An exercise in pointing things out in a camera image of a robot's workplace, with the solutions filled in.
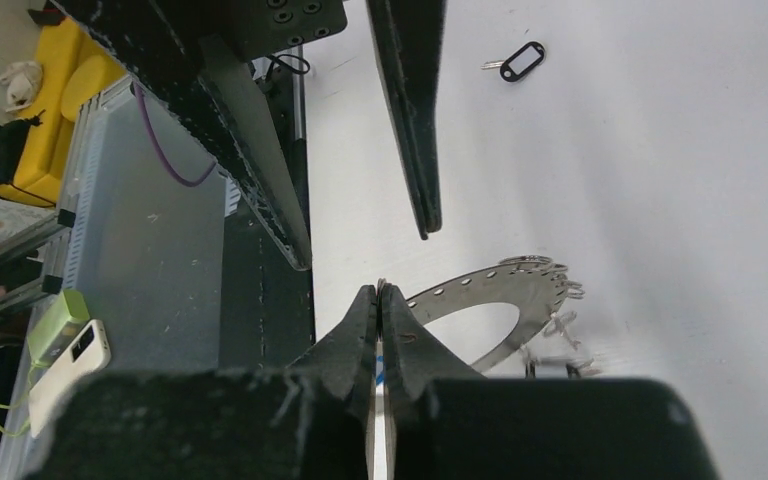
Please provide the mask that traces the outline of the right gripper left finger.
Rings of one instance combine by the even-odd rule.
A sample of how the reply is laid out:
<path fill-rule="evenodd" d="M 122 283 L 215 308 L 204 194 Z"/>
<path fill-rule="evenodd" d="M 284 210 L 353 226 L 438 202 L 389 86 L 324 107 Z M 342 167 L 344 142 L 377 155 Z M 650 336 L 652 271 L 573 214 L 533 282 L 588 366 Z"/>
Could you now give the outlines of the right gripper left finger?
<path fill-rule="evenodd" d="M 364 479 L 377 292 L 283 368 L 90 375 L 55 409 L 27 479 Z"/>

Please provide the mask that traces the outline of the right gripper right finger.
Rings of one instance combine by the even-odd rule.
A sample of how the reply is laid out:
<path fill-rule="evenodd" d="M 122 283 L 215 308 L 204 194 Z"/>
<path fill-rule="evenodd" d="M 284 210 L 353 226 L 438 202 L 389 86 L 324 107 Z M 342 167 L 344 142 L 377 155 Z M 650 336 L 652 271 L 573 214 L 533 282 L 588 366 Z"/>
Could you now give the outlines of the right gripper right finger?
<path fill-rule="evenodd" d="M 488 378 L 381 289 L 393 479 L 715 479 L 689 407 L 648 379 Z"/>

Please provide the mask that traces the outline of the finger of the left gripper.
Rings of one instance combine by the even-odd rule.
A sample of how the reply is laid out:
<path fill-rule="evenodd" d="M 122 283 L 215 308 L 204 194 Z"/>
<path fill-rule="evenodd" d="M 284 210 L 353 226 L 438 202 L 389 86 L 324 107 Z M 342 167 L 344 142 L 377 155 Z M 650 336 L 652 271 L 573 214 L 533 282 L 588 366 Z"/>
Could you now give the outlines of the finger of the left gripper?
<path fill-rule="evenodd" d="M 57 5 L 233 179 L 289 265 L 310 269 L 310 236 L 269 107 L 247 66 L 219 35 L 218 2 Z"/>
<path fill-rule="evenodd" d="M 436 100 L 446 3 L 366 3 L 378 71 L 418 233 L 442 228 Z"/>

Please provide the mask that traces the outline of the key with black tag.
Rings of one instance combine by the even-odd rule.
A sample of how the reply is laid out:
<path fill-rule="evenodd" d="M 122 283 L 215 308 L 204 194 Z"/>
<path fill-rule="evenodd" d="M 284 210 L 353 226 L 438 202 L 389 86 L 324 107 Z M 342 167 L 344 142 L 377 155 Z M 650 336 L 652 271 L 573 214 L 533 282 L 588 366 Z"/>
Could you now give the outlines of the key with black tag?
<path fill-rule="evenodd" d="M 497 70 L 500 78 L 507 83 L 523 80 L 546 58 L 546 48 L 537 41 L 530 41 L 505 60 L 486 62 L 482 70 Z"/>

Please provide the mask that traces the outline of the large metal keyring disc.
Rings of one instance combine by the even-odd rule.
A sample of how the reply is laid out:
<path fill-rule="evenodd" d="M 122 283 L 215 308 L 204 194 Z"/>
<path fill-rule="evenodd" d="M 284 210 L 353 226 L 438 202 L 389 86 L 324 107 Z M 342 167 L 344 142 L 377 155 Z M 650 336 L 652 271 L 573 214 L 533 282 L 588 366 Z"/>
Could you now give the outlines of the large metal keyring disc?
<path fill-rule="evenodd" d="M 485 376 L 594 377 L 601 373 L 594 356 L 570 332 L 578 313 L 564 309 L 585 297 L 583 284 L 568 270 L 547 256 L 508 257 L 429 287 L 407 305 L 426 328 L 462 312 L 512 311 L 515 317 L 498 342 L 468 362 Z"/>

